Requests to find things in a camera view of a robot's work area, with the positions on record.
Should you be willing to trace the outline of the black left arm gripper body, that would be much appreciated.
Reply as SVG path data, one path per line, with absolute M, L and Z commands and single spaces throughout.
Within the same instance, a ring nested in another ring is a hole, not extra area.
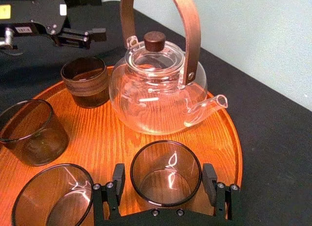
M 66 18 L 64 0 L 0 0 L 0 37 L 6 28 L 14 37 L 58 35 Z

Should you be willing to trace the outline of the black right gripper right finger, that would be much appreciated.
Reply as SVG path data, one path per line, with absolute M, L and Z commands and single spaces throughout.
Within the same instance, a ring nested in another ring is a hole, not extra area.
M 214 207 L 213 220 L 240 220 L 240 187 L 229 186 L 217 180 L 212 164 L 205 163 L 202 168 L 202 183 L 211 206 Z

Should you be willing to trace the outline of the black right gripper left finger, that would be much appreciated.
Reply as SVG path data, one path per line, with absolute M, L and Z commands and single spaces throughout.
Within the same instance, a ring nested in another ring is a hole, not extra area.
M 112 181 L 105 185 L 94 184 L 92 186 L 94 222 L 105 222 L 103 203 L 109 207 L 109 220 L 121 217 L 118 207 L 125 185 L 125 165 L 116 164 Z

